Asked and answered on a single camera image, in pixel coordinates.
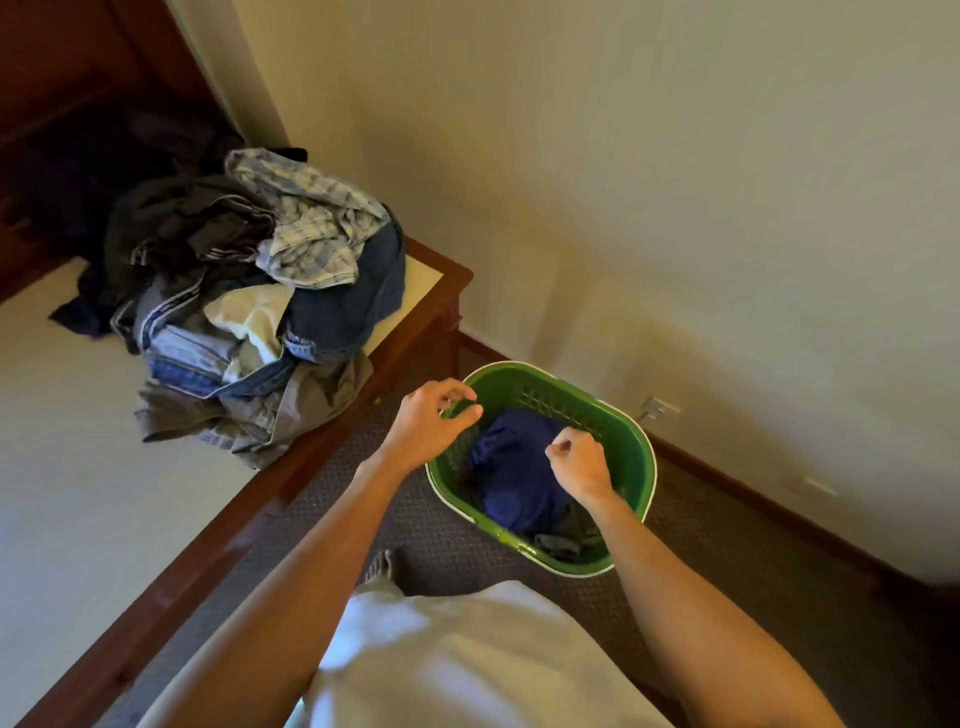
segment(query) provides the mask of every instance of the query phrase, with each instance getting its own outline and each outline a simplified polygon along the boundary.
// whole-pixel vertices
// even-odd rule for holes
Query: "forearm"
[[[637,625],[691,719],[728,726],[841,726],[803,668],[611,494],[588,506]]]
[[[377,454],[207,641],[142,726],[282,725],[317,669],[405,473]]]

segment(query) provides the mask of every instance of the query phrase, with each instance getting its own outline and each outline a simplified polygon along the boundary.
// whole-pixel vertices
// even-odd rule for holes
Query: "white t-shirt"
[[[287,728],[670,723],[564,610],[515,581],[350,599]]]

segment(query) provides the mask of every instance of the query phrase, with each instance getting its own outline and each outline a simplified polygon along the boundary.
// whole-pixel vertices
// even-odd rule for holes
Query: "white bedsheet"
[[[143,362],[47,320],[79,260],[0,305],[0,726],[16,723],[250,480],[191,438],[144,445]],[[441,274],[407,256],[401,310]]]

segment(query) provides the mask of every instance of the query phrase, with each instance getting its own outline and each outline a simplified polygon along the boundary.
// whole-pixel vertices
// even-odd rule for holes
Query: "left hand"
[[[428,381],[403,398],[390,432],[377,454],[385,464],[395,466],[402,475],[411,473],[450,447],[457,435],[475,425],[483,407],[473,404],[451,420],[440,416],[459,400],[476,401],[477,396],[462,381]]]

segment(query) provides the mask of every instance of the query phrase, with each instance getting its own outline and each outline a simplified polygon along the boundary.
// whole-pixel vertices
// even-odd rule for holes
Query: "bare foot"
[[[361,584],[366,584],[377,576],[386,576],[396,583],[396,552],[392,548],[380,551],[370,562],[370,568],[363,575]]]

